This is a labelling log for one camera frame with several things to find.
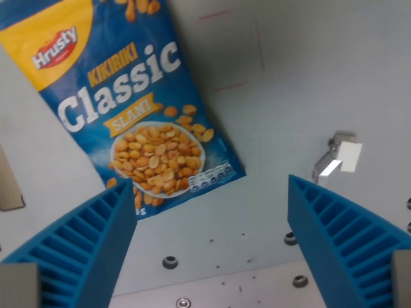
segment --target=metal bracket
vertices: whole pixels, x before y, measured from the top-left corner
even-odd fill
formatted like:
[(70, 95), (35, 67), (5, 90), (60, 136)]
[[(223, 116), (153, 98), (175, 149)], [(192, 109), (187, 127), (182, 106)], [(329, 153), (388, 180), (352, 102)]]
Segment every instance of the metal bracket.
[(356, 134), (349, 132), (337, 132), (328, 146), (329, 151), (315, 164), (313, 170), (314, 182), (319, 185), (324, 185), (336, 169), (354, 172), (362, 150)]

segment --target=bowl of peanuts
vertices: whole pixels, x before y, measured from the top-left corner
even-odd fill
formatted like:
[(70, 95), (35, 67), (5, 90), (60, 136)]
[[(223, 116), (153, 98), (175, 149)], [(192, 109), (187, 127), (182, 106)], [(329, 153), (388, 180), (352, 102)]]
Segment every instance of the bowl of peanuts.
[(110, 168), (156, 198), (174, 198), (189, 189), (188, 178), (201, 172), (206, 160), (201, 143), (185, 128), (165, 122), (137, 123), (117, 136)]

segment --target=hrusty logo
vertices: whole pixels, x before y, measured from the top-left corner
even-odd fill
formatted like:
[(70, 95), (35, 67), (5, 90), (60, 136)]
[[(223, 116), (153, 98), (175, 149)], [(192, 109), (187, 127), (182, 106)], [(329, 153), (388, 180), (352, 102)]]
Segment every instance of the hrusty logo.
[(77, 44), (76, 27), (56, 33), (55, 38), (41, 47), (31, 60), (37, 69), (48, 69), (62, 63), (73, 52)]

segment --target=white surface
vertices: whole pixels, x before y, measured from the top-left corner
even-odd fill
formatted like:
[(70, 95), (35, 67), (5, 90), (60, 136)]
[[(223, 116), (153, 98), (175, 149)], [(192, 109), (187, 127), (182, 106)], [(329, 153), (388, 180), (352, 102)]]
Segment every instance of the white surface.
[(342, 161), (341, 171), (355, 172), (361, 150), (362, 143), (341, 142), (337, 153), (337, 159)]
[[(310, 178), (340, 130), (365, 146), (356, 172), (333, 173), (327, 187), (407, 227), (409, 0), (171, 3), (202, 96), (247, 176), (140, 222), (117, 295), (302, 259), (283, 243), (287, 176)], [(0, 93), (0, 143), (27, 203), (0, 213), (3, 258), (103, 184), (3, 50)], [(161, 266), (169, 255), (172, 271)]]
[[(293, 287), (298, 275), (308, 278), (306, 287)], [(110, 308), (175, 308), (182, 297), (191, 308), (326, 308), (304, 261), (119, 295)]]

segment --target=peanut bag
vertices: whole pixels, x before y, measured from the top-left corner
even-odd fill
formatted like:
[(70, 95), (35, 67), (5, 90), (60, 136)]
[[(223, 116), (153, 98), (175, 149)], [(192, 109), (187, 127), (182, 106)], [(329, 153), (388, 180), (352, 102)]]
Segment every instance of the peanut bag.
[(139, 219), (245, 176), (207, 119), (164, 0), (3, 0), (0, 42)]

